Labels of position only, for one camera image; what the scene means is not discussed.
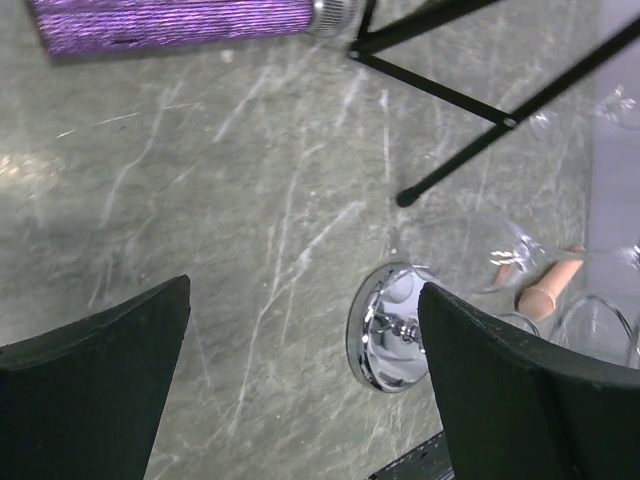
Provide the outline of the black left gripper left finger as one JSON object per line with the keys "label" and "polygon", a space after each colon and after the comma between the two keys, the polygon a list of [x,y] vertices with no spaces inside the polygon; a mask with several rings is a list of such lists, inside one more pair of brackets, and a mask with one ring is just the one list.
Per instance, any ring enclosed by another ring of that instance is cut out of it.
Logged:
{"label": "black left gripper left finger", "polygon": [[190,316],[188,276],[1,348],[4,479],[144,477]]}

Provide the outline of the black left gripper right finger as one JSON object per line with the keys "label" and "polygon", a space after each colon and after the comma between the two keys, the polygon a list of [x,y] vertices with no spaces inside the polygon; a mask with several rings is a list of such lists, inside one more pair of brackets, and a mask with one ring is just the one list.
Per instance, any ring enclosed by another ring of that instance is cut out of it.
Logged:
{"label": "black left gripper right finger", "polygon": [[418,318],[456,478],[638,478],[637,370],[550,343],[434,283]]}

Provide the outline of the clear wine glass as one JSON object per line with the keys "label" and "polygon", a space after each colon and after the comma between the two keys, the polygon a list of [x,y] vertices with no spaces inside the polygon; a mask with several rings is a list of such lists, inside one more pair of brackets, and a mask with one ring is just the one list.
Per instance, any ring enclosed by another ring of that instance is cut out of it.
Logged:
{"label": "clear wine glass", "polygon": [[563,261],[639,266],[637,243],[610,250],[547,246],[494,212],[413,221],[399,229],[399,239],[420,277],[464,294],[507,289]]}
{"label": "clear wine glass", "polygon": [[639,369],[639,298],[587,293],[555,322],[550,340],[611,364]]}
{"label": "clear wine glass", "polygon": [[574,107],[559,115],[549,108],[539,110],[527,122],[534,139],[546,140],[560,132],[560,125],[569,120],[602,119],[627,131],[639,130],[639,90],[616,85],[600,99]]}

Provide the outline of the chrome wine glass rack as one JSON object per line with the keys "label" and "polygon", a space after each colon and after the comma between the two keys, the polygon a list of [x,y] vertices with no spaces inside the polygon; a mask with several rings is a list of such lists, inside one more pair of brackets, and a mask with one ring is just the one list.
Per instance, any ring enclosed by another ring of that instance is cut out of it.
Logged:
{"label": "chrome wine glass rack", "polygon": [[362,282],[346,325],[346,355],[355,378],[386,394],[404,392],[428,373],[418,320],[422,287],[435,278],[422,266],[385,263]]}

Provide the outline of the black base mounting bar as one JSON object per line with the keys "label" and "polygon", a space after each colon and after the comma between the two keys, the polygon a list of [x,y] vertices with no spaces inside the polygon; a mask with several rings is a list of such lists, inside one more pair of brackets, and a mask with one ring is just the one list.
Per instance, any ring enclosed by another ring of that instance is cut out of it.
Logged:
{"label": "black base mounting bar", "polygon": [[455,474],[444,431],[371,474],[368,480],[449,480]]}

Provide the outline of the purple glitter microphone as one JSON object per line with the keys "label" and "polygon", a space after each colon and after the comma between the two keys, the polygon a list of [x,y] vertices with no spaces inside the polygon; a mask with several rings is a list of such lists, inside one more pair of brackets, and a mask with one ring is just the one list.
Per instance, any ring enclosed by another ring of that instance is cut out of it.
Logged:
{"label": "purple glitter microphone", "polygon": [[308,33],[339,35],[358,1],[30,1],[54,57],[183,47]]}

